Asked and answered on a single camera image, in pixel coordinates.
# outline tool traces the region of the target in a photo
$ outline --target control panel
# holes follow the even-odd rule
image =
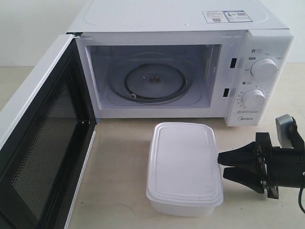
[[[289,30],[248,31],[240,81],[228,126],[258,125],[293,41]]]

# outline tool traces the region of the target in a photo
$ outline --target microwave top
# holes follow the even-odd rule
[[[89,0],[68,33],[288,29],[259,0]]]

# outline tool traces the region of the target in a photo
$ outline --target cable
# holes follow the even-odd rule
[[[299,198],[298,198],[298,202],[299,202],[299,207],[300,209],[302,210],[302,212],[304,212],[305,214],[305,209],[302,205],[302,193],[303,193],[303,189],[304,189],[304,186],[305,186],[305,178],[302,177],[302,184],[301,184],[301,187],[300,187],[300,192],[299,192]]]

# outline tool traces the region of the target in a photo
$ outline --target white microwave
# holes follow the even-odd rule
[[[0,228],[67,227],[103,118],[258,125],[293,38],[257,0],[89,0],[0,112]]]

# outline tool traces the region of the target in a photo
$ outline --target white wall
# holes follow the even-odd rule
[[[0,0],[0,66],[34,66],[85,1]],[[296,36],[288,61],[305,62],[305,0],[261,1]]]

